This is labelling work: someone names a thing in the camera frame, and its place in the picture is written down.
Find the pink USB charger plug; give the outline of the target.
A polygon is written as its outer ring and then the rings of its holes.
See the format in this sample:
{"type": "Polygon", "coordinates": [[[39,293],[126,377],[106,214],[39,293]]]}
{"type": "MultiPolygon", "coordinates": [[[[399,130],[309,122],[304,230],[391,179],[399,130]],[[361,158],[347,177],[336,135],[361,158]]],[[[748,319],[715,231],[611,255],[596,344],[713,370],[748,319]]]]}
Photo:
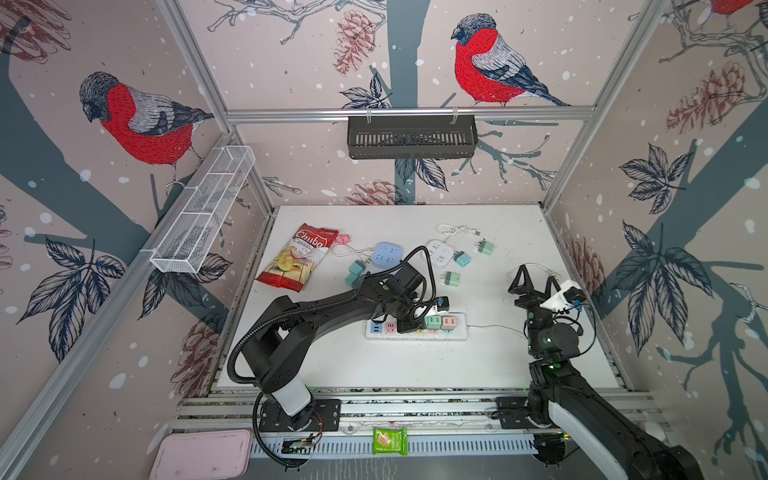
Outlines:
{"type": "Polygon", "coordinates": [[[455,316],[442,316],[441,327],[443,331],[453,331],[458,326],[458,320],[455,316]]]}

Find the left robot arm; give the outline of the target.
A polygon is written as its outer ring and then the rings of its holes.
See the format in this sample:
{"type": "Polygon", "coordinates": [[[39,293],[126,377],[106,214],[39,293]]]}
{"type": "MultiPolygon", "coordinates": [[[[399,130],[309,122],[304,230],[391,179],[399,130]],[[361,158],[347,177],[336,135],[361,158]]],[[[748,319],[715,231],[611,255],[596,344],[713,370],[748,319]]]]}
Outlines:
{"type": "Polygon", "coordinates": [[[286,295],[273,300],[231,347],[226,364],[230,380],[259,389],[252,425],[262,451],[285,470],[306,464],[270,450],[261,437],[258,416],[262,398],[268,397],[294,429],[316,418],[313,394],[299,376],[314,341],[358,321],[388,317],[396,320],[399,332],[410,333],[424,326],[436,302],[436,279],[424,245],[394,267],[363,274],[346,292],[315,301],[294,302],[286,295]]]}

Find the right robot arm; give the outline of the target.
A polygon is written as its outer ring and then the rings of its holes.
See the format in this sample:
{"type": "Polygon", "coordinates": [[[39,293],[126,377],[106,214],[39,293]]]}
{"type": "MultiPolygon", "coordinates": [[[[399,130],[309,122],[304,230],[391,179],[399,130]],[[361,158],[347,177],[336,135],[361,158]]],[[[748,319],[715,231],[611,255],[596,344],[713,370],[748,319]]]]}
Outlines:
{"type": "Polygon", "coordinates": [[[697,460],[681,446],[668,446],[635,425],[598,394],[573,360],[579,348],[578,325],[560,322],[565,313],[586,305],[587,297],[571,280],[547,278],[534,287],[528,268],[518,267],[508,292],[526,311],[531,383],[528,419],[554,425],[568,434],[608,479],[701,479],[697,460]]]}

